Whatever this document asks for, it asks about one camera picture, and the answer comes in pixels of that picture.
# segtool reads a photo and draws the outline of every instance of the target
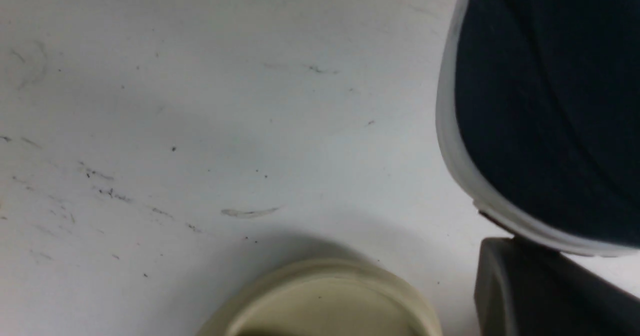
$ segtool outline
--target white rubber sole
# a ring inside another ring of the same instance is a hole
[[[467,153],[455,109],[455,71],[458,39],[469,0],[457,0],[442,57],[436,101],[436,133],[442,158],[455,182],[473,198],[473,204],[490,220],[522,238],[553,250],[583,256],[617,257],[636,249],[570,235],[535,219],[505,199]]]

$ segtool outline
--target beige clog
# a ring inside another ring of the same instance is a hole
[[[197,336],[442,336],[407,282],[344,260],[293,263],[226,302]]]

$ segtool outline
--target dark canvas fabric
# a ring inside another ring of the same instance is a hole
[[[640,247],[640,0],[469,0],[455,107],[471,159],[512,203]]]

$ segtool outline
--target white floor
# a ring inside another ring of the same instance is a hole
[[[0,334],[193,335],[364,257],[478,334],[435,90],[455,0],[0,0]],[[640,257],[580,260],[640,295]]]

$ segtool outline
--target navy canvas shoe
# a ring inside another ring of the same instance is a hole
[[[458,0],[436,129],[496,224],[563,252],[635,252],[640,0]]]

